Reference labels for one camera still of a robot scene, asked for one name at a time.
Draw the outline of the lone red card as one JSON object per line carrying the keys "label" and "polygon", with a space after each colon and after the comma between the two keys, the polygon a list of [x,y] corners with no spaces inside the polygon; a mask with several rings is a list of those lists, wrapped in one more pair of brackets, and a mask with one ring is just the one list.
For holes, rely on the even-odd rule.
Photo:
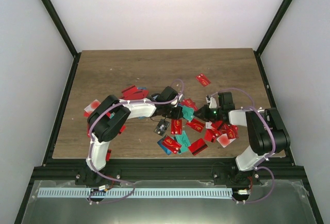
{"label": "lone red card", "polygon": [[204,87],[211,84],[210,80],[202,73],[198,74],[195,78]]}

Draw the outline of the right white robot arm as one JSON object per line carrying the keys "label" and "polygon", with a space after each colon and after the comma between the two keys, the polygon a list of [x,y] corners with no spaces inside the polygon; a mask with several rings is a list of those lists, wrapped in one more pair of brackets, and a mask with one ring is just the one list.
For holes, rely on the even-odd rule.
{"label": "right white robot arm", "polygon": [[254,103],[249,107],[235,107],[230,91],[206,96],[207,104],[194,112],[194,116],[205,122],[221,122],[221,126],[243,126],[247,128],[249,145],[235,158],[235,166],[229,171],[234,184],[243,183],[248,172],[256,170],[271,156],[290,147],[290,136],[276,107],[256,109]]}

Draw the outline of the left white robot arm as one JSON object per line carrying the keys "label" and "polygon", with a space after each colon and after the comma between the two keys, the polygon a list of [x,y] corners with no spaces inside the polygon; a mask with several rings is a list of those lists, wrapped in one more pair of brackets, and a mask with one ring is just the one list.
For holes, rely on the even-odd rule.
{"label": "left white robot arm", "polygon": [[107,96],[87,118],[90,136],[90,148],[86,158],[90,168],[87,173],[88,180],[95,185],[105,180],[103,168],[106,165],[109,143],[120,133],[128,119],[154,116],[179,119],[182,114],[178,104],[183,98],[183,91],[177,92],[170,86],[160,94],[137,100]]}

